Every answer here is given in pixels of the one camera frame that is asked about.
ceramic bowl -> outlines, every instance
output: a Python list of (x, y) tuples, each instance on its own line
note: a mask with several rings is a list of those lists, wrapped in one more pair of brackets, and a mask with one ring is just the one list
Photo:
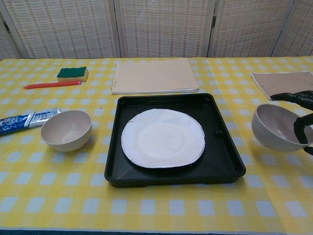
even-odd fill
[(299, 143), (293, 131), (293, 124), (299, 116), (287, 109), (262, 104), (254, 112), (252, 131), (265, 147), (280, 152), (292, 152), (313, 143), (313, 129), (305, 127), (308, 144)]
[(50, 118), (41, 128), (41, 137), (60, 152), (82, 147), (91, 136), (91, 118), (79, 110), (65, 111)]

black plastic tray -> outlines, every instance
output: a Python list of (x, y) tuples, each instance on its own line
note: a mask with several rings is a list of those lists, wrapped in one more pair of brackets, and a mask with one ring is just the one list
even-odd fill
[[(174, 168), (149, 169), (124, 155), (121, 134), (126, 123), (149, 109), (172, 109), (197, 120), (205, 133), (205, 150), (194, 163)], [(246, 168), (210, 94), (129, 96), (118, 100), (105, 178), (114, 187), (235, 182)]]

brown paper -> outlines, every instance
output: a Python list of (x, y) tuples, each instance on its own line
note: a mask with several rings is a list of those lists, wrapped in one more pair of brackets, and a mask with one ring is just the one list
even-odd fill
[(112, 94), (196, 92), (197, 82), (187, 58), (116, 67)]
[(308, 71), (253, 73), (252, 78), (268, 99), (273, 94), (313, 91), (313, 75)]

table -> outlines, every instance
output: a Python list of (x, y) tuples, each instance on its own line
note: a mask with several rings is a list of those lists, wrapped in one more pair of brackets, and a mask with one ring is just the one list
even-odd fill
[[(313, 233), (313, 157), (278, 153), (258, 143), (251, 119), (269, 101), (254, 72), (313, 71), (313, 57), (190, 58), (200, 91), (213, 94), (246, 175), (233, 184), (113, 188), (103, 172), (121, 95), (111, 95), (117, 63), (158, 60), (5, 59), (0, 62), (1, 117), (45, 108), (80, 109), (91, 115), (92, 138), (82, 149), (58, 153), (40, 128), (0, 137), (0, 227), (99, 231), (217, 231)], [(24, 90), (55, 82), (62, 67), (87, 66), (81, 86)]]

green sponge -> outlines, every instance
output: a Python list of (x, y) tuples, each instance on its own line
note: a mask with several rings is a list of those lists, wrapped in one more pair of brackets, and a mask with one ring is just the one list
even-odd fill
[(59, 82), (66, 82), (66, 81), (74, 81), (79, 80), (82, 82), (86, 82), (88, 78), (88, 69), (87, 67), (80, 67), (80, 68), (62, 68), (57, 75)]

